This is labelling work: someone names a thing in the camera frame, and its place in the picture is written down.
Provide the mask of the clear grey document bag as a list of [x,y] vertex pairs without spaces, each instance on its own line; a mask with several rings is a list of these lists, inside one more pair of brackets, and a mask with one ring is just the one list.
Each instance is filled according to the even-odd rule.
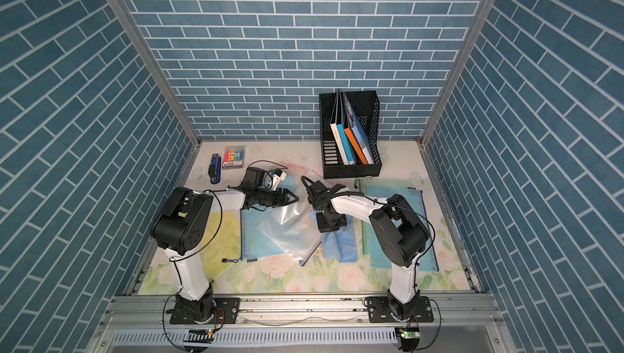
[[312,208],[307,201],[307,192],[293,175],[288,175],[277,189],[291,190],[299,197],[299,202],[271,208],[258,224],[258,229],[296,263],[304,266],[321,244],[317,223],[310,215]]

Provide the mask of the light blue cleaning cloth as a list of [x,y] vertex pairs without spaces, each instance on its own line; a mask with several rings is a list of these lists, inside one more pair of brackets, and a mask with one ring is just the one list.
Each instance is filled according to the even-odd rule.
[[346,217],[347,225],[338,231],[321,234],[321,248],[326,259],[335,259],[342,264],[351,264],[357,261],[357,241],[353,218]]

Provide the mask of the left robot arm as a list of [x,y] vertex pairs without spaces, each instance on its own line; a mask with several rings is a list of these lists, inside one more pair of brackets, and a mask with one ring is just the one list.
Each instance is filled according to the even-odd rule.
[[299,201],[291,190],[279,187],[286,180],[286,167],[265,170],[249,166],[241,183],[224,190],[197,192],[187,187],[172,191],[159,216],[150,228],[150,236],[163,249],[174,265],[179,288],[178,301],[198,304],[211,294],[211,283],[205,277],[199,253],[213,209],[224,220],[228,211],[256,207],[281,208]]

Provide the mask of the green mesh document bag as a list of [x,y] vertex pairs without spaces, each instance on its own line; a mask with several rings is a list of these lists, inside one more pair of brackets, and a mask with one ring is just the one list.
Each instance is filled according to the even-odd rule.
[[353,200],[360,204],[354,216],[371,224],[382,251],[394,265],[407,267],[426,250],[430,231],[402,195],[382,201],[362,194]]

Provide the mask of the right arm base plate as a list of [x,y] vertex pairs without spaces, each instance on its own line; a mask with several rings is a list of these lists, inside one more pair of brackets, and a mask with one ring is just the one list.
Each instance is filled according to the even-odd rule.
[[392,296],[369,296],[363,304],[370,323],[434,321],[432,306],[426,296],[414,296],[408,304],[402,304]]

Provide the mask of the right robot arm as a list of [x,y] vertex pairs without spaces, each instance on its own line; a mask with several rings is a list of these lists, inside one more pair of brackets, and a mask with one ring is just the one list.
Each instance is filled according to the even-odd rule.
[[375,198],[348,191],[342,184],[328,187],[307,176],[302,176],[301,181],[316,212],[320,232],[338,231],[347,225],[348,217],[371,225],[383,254],[392,263],[389,298],[404,306],[412,302],[419,294],[419,258],[432,243],[432,233],[406,198],[398,194]]

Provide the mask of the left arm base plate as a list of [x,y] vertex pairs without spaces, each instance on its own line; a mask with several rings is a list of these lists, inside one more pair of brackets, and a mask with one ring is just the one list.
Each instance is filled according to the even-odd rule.
[[175,298],[175,305],[167,309],[172,325],[216,324],[232,325],[236,323],[240,309],[239,298],[225,297],[190,301],[180,296]]

